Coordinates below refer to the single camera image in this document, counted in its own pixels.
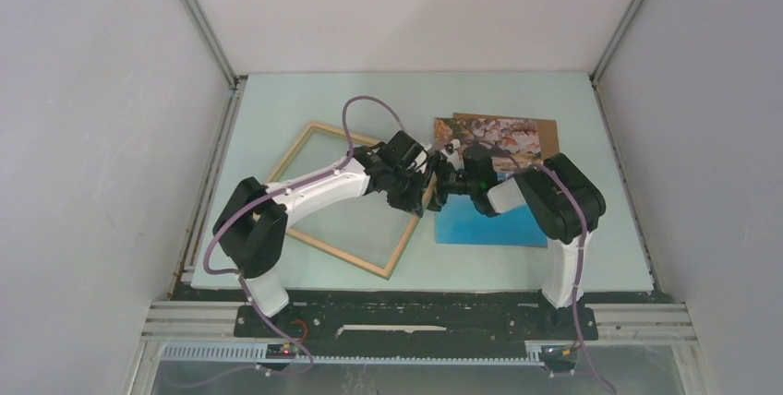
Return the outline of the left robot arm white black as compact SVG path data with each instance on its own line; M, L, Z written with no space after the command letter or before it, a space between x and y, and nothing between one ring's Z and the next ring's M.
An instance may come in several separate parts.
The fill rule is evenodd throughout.
M258 311L257 325L281 336L291 327L292 312L276 265L289 227L331 205L373 193L384 194L393 209L422 216L430 158L428 145L398 131L372 146L349 144L342 158L311 174L268 184L246 178L213 226L203 267L210 275L234 276Z

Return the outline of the left aluminium corner post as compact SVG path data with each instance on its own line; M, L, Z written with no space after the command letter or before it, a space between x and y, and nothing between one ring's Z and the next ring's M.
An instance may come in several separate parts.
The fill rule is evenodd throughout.
M234 89L240 77L233 69L218 36L199 0L180 0L197 34L205 44L212 60L217 65L227 85Z

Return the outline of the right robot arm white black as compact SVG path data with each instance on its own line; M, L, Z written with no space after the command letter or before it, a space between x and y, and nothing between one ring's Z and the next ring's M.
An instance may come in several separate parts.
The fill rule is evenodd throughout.
M585 250L607 205L602 193L564 153L532 162L500 180L492 150L473 144L462 154L440 150L429 159L436 180L428 208L441 211L452 196L467 197L477 214L497 218L528 209L553 244L542 294L549 305L536 316L540 331L559 338L574 324L572 310L582 297Z

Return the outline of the brown cardboard backing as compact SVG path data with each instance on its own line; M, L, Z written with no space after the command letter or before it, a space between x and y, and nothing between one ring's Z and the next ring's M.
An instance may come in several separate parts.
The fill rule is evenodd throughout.
M554 120L460 113L454 113L452 118L467 132L469 142L475 140L489 149L499 170L542 162L560 152Z

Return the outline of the landscape photo print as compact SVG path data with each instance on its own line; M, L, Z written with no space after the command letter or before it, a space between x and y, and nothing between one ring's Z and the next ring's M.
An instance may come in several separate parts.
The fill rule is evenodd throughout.
M466 135L467 132L452 116L434 120L434 149L440 156L444 156L441 150L446 143L459 139L462 157L464 148L476 143L475 140L469 142ZM494 162L493 165L499 185L525 167L517 165L510 170L499 170ZM547 245L546 236L538 228L531 210L525 204L497 212L499 214L495 217L486 217L478 213L470 197L450 196L442 210L435 212L435 240L438 244L448 245Z

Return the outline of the right aluminium corner post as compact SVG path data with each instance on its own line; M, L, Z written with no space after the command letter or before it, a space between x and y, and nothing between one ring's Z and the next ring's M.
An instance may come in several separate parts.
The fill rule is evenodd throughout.
M609 65L614 58L614 55L620 48L625 36L631 29L636 17L642 10L646 0L630 0L625 10L623 11L620 20L615 27L614 31L609 37L609 40L604 47L601 55L599 56L594 69L590 74L590 80L593 87L597 87L601 79L604 77Z

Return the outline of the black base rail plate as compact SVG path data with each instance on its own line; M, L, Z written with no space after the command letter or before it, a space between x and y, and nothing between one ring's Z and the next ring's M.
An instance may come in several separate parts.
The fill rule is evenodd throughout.
M595 314L553 307L541 293L294 291L270 324L249 304L234 335L302 340L317 359L523 359L535 341L595 341Z

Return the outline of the aluminium corner post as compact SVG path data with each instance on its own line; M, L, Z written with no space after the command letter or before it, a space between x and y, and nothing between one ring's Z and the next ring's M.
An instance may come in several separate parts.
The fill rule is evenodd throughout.
M227 85L234 89L240 77L233 69L218 36L199 0L180 0L197 34L205 44L212 60L217 65Z
M646 0L630 0L625 10L623 11L620 20L615 27L614 31L609 37L609 40L604 47L601 55L599 56L594 69L590 74L590 80L593 87L597 87L601 79L604 77L609 65L614 58L614 55L620 48L625 36L631 29L636 17L642 10Z

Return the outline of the aluminium base extrusion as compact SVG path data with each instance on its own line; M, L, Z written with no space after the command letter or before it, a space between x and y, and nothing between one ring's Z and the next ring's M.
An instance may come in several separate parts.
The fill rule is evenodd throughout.
M152 303L142 337L187 338L195 340L234 341L235 327L248 320L238 315L243 305L234 302ZM695 345L697 335L684 304L588 304L593 318L590 328L597 330L595 344L601 345ZM440 332L447 329L441 316L433 321L339 321L332 330L346 331Z

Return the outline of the wooden picture frame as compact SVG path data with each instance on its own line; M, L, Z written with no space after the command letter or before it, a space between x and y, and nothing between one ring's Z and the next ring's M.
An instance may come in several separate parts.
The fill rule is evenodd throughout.
M276 163L267 181L307 176L347 151L340 127L307 123ZM388 280L421 218L391 208L384 193L341 201L292 224L286 235Z

